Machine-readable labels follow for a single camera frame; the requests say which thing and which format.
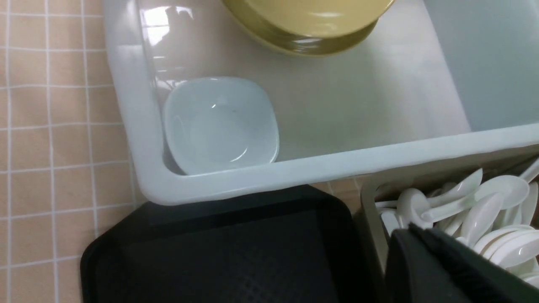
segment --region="stack of spoons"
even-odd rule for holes
[[[539,230],[531,226],[539,194],[537,159],[520,176],[483,182],[478,169],[459,183],[424,194],[408,188],[396,201],[376,202],[388,233],[407,228],[443,230],[492,263],[539,288]]]

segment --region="utensil bin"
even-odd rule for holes
[[[361,190],[361,208],[354,214],[354,221],[366,249],[365,255],[369,258],[369,269],[379,295],[385,294],[384,273],[389,236],[378,215],[375,201],[396,199],[402,190],[409,187],[421,191],[440,188],[445,182],[459,181],[478,168],[483,168],[483,180],[504,174],[519,175],[538,156],[539,145],[533,145],[385,170],[365,179]],[[538,216],[534,217],[533,226],[539,226],[538,219]]]

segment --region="beige tile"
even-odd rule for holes
[[[92,152],[95,163],[128,160],[127,138],[123,126],[92,126]]]
[[[49,17],[49,47],[52,49],[83,49],[82,18]]]
[[[84,19],[86,29],[86,48],[89,50],[102,50],[105,48],[105,27],[103,18]]]
[[[12,264],[52,259],[51,215],[11,220]]]
[[[51,172],[11,175],[11,214],[22,216],[51,211]]]
[[[85,85],[83,52],[50,52],[51,84]]]
[[[58,257],[79,256],[94,240],[92,210],[56,215],[56,252]]]
[[[80,259],[58,262],[58,303],[81,303]]]
[[[45,13],[43,0],[11,0],[12,13]]]
[[[103,234],[111,227],[122,221],[127,215],[133,212],[132,206],[119,206],[98,209],[98,231]]]
[[[11,89],[11,125],[45,126],[47,117],[47,88],[21,87]]]
[[[8,175],[0,174],[0,217],[6,217],[7,215],[8,215]]]
[[[54,166],[90,163],[88,128],[86,125],[56,126],[52,128]]]
[[[8,301],[6,295],[8,286],[8,271],[0,270],[0,302],[5,303]]]
[[[5,27],[6,27],[6,17],[5,15],[0,15],[0,46],[5,46]]]
[[[0,49],[0,87],[6,87],[5,82],[5,50]]]
[[[314,188],[320,189],[323,192],[331,194],[331,190],[329,189],[329,183],[328,182],[314,183],[314,184],[311,184],[311,186],[314,187]]]
[[[0,130],[0,171],[8,169],[8,131]]]
[[[8,244],[8,221],[0,220],[0,266],[5,266],[8,263],[8,245],[7,244]]]
[[[92,207],[90,168],[55,169],[54,200],[57,210]]]
[[[0,89],[0,128],[8,127],[8,90]]]
[[[12,268],[11,302],[54,303],[54,263]]]
[[[59,15],[80,15],[80,0],[49,0],[49,13]]]
[[[11,169],[50,167],[49,129],[11,131]]]
[[[353,178],[331,181],[335,197],[342,200],[353,214],[361,207],[360,195]]]
[[[84,1],[85,15],[103,15],[101,0],[85,0]]]
[[[98,205],[131,203],[129,164],[106,164],[94,167],[95,199]]]
[[[86,58],[88,61],[88,85],[112,85],[107,52],[89,52],[86,53]]]
[[[122,122],[114,87],[89,89],[90,121]]]
[[[9,61],[10,85],[47,84],[46,52],[10,50]]]
[[[9,21],[9,46],[41,50],[47,48],[45,17],[11,15]]]
[[[87,122],[86,89],[51,87],[52,123]]]

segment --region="pink tiled surface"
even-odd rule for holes
[[[0,303],[80,302],[84,248],[144,202],[102,22],[100,0],[0,0]],[[315,184],[352,211],[359,185]]]

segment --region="white plastic tub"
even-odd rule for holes
[[[537,0],[398,0],[328,58],[274,53],[220,0],[104,2],[107,50],[140,187],[180,204],[539,143]],[[181,81],[234,76],[268,93],[276,163],[184,174],[161,109]]]

